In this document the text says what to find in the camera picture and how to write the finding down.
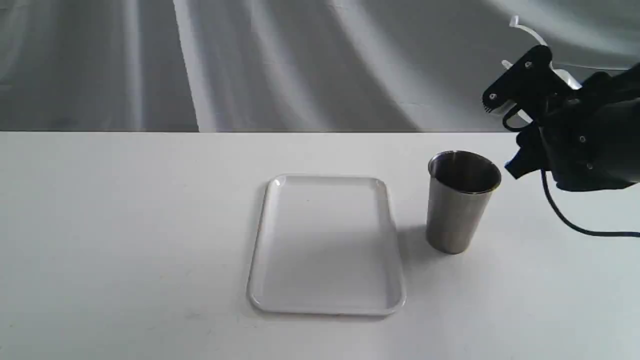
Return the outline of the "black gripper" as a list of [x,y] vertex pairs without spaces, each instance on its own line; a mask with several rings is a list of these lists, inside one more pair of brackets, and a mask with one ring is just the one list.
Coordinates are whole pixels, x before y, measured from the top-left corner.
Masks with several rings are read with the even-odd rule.
[[[516,135],[518,150],[505,170],[514,179],[535,171],[551,173],[556,187],[567,192],[637,185],[639,73],[595,73],[573,94],[551,69],[552,60],[549,47],[535,45],[482,94],[487,113],[512,103],[526,114],[544,114]],[[550,98],[565,99],[546,107]]]

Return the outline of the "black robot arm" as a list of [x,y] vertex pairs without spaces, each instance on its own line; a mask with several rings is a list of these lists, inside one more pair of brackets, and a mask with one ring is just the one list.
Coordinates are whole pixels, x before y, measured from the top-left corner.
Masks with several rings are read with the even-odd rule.
[[551,173],[558,189],[626,189],[639,182],[639,66],[597,71],[574,89],[552,68],[553,53],[536,45],[482,94],[487,113],[506,109],[505,129],[518,150],[505,165],[519,179]]

